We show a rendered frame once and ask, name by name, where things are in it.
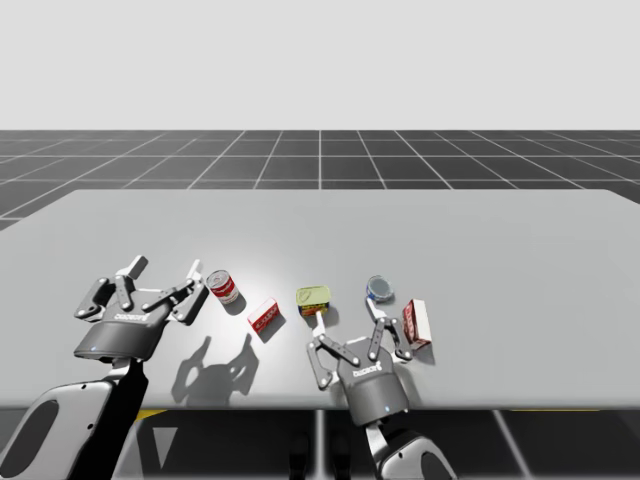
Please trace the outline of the red and white can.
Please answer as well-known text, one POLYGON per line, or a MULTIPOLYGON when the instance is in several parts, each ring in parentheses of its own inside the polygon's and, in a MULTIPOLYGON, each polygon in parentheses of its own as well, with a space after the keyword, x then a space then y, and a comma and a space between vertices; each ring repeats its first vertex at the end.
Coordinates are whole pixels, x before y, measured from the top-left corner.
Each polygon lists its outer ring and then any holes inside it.
POLYGON ((211 293, 223 305, 228 305, 237 300, 239 290, 227 270, 216 270, 206 279, 206 285, 211 293))

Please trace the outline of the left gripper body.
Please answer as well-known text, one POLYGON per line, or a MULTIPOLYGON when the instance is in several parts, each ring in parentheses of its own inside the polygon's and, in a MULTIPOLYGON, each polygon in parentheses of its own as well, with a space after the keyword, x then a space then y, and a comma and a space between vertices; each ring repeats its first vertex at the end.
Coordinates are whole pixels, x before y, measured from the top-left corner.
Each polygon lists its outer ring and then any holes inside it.
POLYGON ((144 312, 142 306, 159 296, 159 290, 134 291, 130 311, 123 310, 117 301, 112 302, 76 347, 74 356, 100 362, 149 360, 160 341, 171 307, 162 303, 150 312, 144 312))

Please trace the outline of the blue flat can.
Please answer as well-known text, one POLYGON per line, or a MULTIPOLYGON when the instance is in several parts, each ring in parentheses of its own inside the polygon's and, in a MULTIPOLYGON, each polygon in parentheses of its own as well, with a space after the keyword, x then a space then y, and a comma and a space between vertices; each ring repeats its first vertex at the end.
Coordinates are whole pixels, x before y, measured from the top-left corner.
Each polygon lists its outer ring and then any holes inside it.
POLYGON ((376 303, 386 303, 394 298, 395 292, 386 278, 381 275, 374 275, 367 281, 366 295, 376 303))

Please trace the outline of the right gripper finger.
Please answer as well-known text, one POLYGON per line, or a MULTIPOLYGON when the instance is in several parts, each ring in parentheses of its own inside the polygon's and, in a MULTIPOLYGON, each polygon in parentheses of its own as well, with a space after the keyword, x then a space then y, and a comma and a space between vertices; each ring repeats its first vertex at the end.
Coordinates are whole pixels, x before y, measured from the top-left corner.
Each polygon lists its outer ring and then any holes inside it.
POLYGON ((307 355, 313 374, 320 390, 325 390, 333 380, 333 371, 321 364, 318 351, 325 350, 337 360, 345 360, 351 366, 359 367, 360 358, 345 345, 341 345, 326 335, 323 311, 315 312, 316 327, 312 330, 313 338, 307 344, 307 355))
POLYGON ((401 361, 408 362, 412 360, 413 353, 404 331, 404 323, 398 318, 388 317, 383 310, 376 306, 372 298, 366 297, 365 301, 375 323, 367 353, 368 359, 371 361, 378 359, 383 334, 388 331, 394 341, 394 355, 401 361))

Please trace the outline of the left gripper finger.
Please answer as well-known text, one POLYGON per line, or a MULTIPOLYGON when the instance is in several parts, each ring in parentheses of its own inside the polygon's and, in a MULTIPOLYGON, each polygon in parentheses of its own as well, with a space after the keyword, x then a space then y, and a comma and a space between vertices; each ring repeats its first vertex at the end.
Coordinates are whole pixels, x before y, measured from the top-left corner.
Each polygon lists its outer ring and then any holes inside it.
POLYGON ((160 306, 166 306, 169 308, 168 320, 190 326, 209 295, 202 270, 202 261, 196 259, 181 284, 162 290, 155 298, 146 301, 142 305, 142 311, 150 313, 160 306))
POLYGON ((117 298, 120 310, 129 312, 133 309, 134 281, 148 265, 144 255, 138 255, 127 266, 118 270, 111 277, 101 277, 94 282, 77 307, 74 316, 85 321, 98 321, 107 309, 113 296, 117 298))

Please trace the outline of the green and blue rectangular can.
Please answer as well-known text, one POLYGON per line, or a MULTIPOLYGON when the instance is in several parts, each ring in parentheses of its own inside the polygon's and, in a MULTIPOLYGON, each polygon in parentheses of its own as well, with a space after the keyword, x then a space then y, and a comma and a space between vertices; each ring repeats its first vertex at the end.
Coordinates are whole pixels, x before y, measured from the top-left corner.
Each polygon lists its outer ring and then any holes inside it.
POLYGON ((317 312, 326 313, 330 300, 330 289, 325 285, 302 287, 296 291, 296 304, 303 317, 315 316, 317 312))

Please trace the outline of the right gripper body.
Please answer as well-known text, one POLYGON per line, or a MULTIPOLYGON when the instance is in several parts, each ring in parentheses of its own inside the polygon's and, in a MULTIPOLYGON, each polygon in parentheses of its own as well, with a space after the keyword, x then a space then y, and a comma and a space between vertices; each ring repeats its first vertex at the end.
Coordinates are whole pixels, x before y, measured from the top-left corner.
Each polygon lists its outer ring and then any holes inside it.
POLYGON ((376 360, 369 357, 369 339, 346 343, 360 360, 358 366, 340 359, 337 375, 343 387, 353 423, 366 426, 409 408, 409 399, 396 374, 391 354, 380 348, 376 360))

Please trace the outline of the red and white carton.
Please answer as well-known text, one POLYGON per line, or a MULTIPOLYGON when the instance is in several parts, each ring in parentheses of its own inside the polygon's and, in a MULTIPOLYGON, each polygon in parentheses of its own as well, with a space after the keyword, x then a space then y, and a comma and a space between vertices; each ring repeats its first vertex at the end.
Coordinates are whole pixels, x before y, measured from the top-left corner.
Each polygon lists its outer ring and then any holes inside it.
POLYGON ((276 331, 281 326, 282 320, 279 304, 273 297, 268 297, 247 317, 249 326, 259 335, 276 331))

